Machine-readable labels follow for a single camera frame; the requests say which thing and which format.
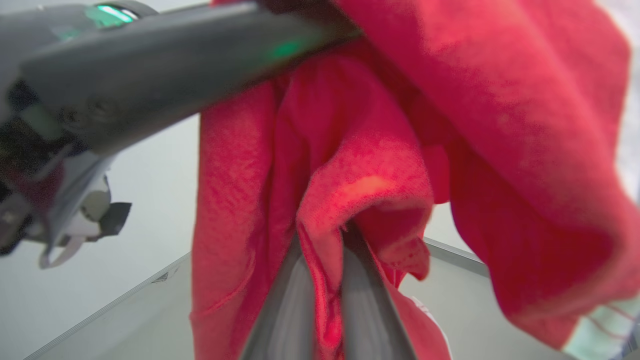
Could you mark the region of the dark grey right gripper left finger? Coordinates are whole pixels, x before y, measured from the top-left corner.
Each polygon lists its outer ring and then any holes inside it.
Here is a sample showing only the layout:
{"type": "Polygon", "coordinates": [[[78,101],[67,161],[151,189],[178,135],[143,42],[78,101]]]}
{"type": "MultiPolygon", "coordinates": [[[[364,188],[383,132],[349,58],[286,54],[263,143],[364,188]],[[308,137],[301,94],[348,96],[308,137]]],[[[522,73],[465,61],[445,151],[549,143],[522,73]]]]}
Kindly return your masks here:
{"type": "Polygon", "coordinates": [[[314,360],[314,285],[300,240],[292,240],[240,360],[314,360]]]}

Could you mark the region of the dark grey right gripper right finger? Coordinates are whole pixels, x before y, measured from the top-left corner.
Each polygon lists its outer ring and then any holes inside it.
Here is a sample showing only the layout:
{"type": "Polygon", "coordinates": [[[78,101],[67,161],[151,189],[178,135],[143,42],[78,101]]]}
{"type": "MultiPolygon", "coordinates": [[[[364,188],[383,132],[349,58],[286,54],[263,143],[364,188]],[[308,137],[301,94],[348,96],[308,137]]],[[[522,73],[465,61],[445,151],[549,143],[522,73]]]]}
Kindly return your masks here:
{"type": "Polygon", "coordinates": [[[417,360],[361,231],[350,227],[342,235],[345,360],[417,360]]]}

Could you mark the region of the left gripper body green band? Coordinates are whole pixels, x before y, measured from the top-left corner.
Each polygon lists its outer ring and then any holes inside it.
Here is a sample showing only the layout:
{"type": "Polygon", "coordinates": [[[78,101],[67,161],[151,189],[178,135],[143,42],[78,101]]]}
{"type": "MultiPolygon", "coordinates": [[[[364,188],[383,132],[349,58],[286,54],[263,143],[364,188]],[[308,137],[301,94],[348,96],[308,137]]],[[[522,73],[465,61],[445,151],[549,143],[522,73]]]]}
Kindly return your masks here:
{"type": "Polygon", "coordinates": [[[0,256],[23,241],[43,244],[39,267],[50,269],[125,226],[131,203],[112,200],[106,175],[115,157],[88,150],[74,134],[86,116],[46,105],[20,66],[40,50],[156,14],[139,1],[0,14],[0,256]]]}

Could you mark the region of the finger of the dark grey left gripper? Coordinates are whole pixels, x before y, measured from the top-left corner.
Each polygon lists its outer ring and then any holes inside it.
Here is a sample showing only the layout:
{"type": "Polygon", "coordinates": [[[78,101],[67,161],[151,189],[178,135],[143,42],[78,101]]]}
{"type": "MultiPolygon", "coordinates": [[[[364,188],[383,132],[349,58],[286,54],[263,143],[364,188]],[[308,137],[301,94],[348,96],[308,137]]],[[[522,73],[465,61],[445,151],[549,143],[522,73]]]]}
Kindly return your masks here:
{"type": "Polygon", "coordinates": [[[191,7],[39,50],[20,74],[64,130],[112,154],[359,33],[326,1],[191,7]]]}

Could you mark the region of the red cloth garment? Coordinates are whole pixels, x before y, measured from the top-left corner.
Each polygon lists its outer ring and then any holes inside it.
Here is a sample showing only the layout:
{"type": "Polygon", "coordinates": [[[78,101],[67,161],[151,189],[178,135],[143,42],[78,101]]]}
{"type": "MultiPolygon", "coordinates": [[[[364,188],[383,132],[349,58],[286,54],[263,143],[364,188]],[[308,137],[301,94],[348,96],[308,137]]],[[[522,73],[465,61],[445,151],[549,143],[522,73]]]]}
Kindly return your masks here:
{"type": "Polygon", "coordinates": [[[206,109],[192,248],[196,360],[237,360],[294,235],[314,358],[345,360],[343,232],[371,250],[418,360],[451,360],[399,292],[450,203],[506,319],[555,350],[640,292],[617,171],[631,48],[596,0],[334,0],[365,33],[206,109]]]}

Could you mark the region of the pale green striped cloth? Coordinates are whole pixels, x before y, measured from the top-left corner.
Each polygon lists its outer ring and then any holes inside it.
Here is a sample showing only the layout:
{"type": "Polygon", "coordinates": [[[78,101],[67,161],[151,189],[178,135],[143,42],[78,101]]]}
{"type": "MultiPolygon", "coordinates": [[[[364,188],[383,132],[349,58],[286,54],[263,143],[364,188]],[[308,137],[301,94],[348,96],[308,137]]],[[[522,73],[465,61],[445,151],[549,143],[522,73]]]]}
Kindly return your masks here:
{"type": "Polygon", "coordinates": [[[640,317],[636,296],[596,306],[579,316],[561,351],[576,360],[612,360],[622,351],[640,317]]]}

